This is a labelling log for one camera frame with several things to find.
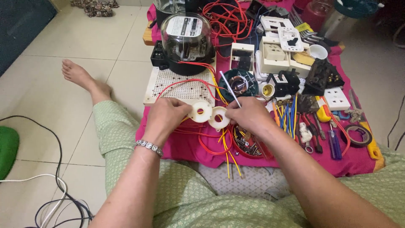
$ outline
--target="metal bracelet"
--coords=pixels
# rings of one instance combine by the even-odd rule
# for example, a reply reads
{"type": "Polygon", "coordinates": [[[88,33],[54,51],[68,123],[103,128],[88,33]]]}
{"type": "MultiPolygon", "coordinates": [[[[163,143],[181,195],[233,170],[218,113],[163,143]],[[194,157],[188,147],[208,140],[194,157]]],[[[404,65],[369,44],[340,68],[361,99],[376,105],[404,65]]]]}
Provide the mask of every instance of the metal bracelet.
{"type": "Polygon", "coordinates": [[[158,146],[153,145],[151,142],[146,142],[144,140],[137,140],[135,146],[144,146],[147,149],[151,149],[156,152],[159,156],[163,156],[163,151],[158,146]]]}

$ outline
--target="bare foot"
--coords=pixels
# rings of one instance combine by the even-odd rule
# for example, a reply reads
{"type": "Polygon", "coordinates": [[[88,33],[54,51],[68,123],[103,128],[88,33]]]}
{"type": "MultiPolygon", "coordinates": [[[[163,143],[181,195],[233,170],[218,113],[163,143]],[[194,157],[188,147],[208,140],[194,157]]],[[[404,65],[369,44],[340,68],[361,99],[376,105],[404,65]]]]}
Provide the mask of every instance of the bare foot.
{"type": "Polygon", "coordinates": [[[111,87],[92,78],[83,67],[76,63],[68,59],[62,60],[62,74],[66,80],[89,91],[94,104],[103,100],[111,100],[111,87]]]}

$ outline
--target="hand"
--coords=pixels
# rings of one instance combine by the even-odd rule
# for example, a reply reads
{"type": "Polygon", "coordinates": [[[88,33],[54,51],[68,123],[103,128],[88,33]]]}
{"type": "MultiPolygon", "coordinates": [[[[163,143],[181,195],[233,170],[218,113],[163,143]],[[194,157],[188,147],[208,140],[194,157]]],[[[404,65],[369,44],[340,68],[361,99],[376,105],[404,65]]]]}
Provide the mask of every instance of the hand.
{"type": "Polygon", "coordinates": [[[232,119],[231,124],[238,123],[247,131],[258,136],[264,128],[275,125],[267,109],[255,97],[238,97],[238,101],[242,108],[239,108],[236,101],[232,101],[226,107],[228,110],[225,116],[232,119]]]}
{"type": "Polygon", "coordinates": [[[176,98],[159,98],[148,114],[145,134],[142,139],[162,147],[192,107],[176,98]]]}

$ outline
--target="metal rod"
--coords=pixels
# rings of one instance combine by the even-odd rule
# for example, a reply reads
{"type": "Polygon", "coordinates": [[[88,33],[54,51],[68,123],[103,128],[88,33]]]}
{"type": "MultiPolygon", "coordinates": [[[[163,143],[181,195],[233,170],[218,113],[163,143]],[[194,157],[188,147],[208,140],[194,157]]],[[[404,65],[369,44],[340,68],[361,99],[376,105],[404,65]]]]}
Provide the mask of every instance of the metal rod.
{"type": "Polygon", "coordinates": [[[229,85],[229,83],[228,83],[228,80],[225,78],[224,73],[223,73],[222,71],[220,71],[220,74],[221,74],[222,78],[224,79],[225,84],[226,84],[226,86],[227,86],[228,89],[229,89],[229,92],[232,94],[233,98],[235,98],[236,103],[238,103],[239,108],[242,108],[241,104],[239,103],[238,99],[236,98],[236,96],[235,96],[235,94],[234,94],[234,92],[233,92],[233,89],[230,87],[230,85],[229,85]]]}

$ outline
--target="white cup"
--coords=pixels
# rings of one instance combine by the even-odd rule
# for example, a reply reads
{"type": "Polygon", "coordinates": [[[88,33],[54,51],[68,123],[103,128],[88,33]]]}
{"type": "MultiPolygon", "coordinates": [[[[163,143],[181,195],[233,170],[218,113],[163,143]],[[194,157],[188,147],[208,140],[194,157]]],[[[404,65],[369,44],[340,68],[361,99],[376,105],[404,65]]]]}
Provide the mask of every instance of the white cup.
{"type": "Polygon", "coordinates": [[[326,59],[328,57],[328,51],[318,44],[311,45],[307,53],[310,54],[312,58],[326,59]]]}

